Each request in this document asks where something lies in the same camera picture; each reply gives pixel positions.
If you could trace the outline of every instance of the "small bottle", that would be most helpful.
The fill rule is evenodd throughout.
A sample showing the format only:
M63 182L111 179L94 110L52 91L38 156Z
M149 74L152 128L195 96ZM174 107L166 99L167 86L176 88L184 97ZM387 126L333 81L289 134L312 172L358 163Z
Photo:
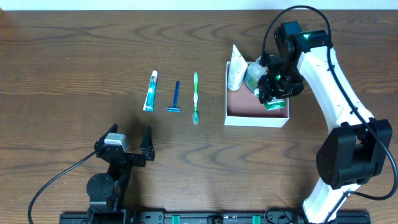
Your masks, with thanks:
M253 63L250 63L244 77L244 84L250 91L254 93L257 88L257 82L263 75L267 75L267 67L262 67L260 62L261 56Z

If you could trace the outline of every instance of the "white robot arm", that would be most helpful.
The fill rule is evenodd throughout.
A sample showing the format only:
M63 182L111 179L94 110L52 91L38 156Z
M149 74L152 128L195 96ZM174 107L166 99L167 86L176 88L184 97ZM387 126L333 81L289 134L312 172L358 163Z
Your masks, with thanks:
M298 60L297 69L310 85L325 116L330 133L333 128L340 127L344 122L347 122L349 125L361 124L361 122L351 112L351 108L341 94L328 69L326 51L327 47L323 46L312 48L307 53L302 52ZM364 107L349 85L343 71L338 65L334 49L331 49L331 59L340 83L343 85L355 107L358 108L360 115L369 122L369 118L373 118L373 115ZM330 185L324 183L319 178L311 195L303 203L303 211L308 221L310 223L323 222L328 213L332 211L333 207L343 196L343 192L356 190L359 186L358 184L349 184L342 186L340 189L333 190ZM337 210L331 214L329 221L336 218L336 212Z
M303 79L314 92L325 116L329 136L317 153L320 178L303 202L302 213L305 223L326 223L336 218L337 210L348 194L356 194L354 191L360 185L381 173L387 150L376 144L368 128L377 133L386 147L391 140L392 128L387 120L376 121L360 102L331 47L330 62L336 81L328 60L330 37L324 30L302 32L297 21L286 22L276 29L274 37L281 57L263 51L260 64L267 66L268 74L258 81L259 99L266 103L273 97L296 96L303 90ZM343 92L353 105L349 105Z

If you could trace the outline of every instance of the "white box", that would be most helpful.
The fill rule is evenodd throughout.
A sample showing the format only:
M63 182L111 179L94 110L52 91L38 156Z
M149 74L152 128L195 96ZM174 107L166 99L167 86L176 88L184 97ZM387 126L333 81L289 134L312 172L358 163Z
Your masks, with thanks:
M226 63L225 69L225 114L224 114L224 125L232 126L252 126L252 127L273 127L281 128L287 120L289 120L289 99L285 99L286 106L283 109L275 111L267 111L264 107L263 115L256 116L243 116L238 114L233 114L228 109L228 70L230 62ZM241 88L247 88L244 83L242 83Z

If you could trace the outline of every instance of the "green toothbrush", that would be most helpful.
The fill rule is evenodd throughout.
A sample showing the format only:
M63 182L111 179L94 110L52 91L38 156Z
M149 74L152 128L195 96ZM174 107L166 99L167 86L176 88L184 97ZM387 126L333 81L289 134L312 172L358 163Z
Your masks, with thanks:
M195 85L195 92L193 94L193 106L195 110L192 114L193 124L199 124L199 114L198 114L198 74L195 72L193 75L193 84Z

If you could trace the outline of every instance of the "wooden table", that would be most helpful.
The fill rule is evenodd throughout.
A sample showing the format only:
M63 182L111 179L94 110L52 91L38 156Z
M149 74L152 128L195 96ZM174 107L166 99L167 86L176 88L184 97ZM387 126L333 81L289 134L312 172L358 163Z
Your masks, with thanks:
M27 223L30 200L48 180L93 151L113 124L138 147L152 126L154 162L134 169L128 205L167 211L297 207L318 173L315 154L328 136L306 84L290 99L283 128L224 126L225 62L236 44L246 60L279 11L5 12L0 20L0 222ZM398 129L398 12L325 11L347 79L376 118ZM282 21L324 29L309 11ZM276 52L270 38L267 48ZM142 111L151 72L160 72L155 111ZM199 73L200 124L192 124L193 73ZM168 113L180 80L181 113ZM398 138L390 150L398 157ZM86 210L88 179L106 172L92 158L47 188L36 223ZM360 188L386 194L388 161ZM374 223L396 223L398 196L373 202L352 196L343 208L367 209Z

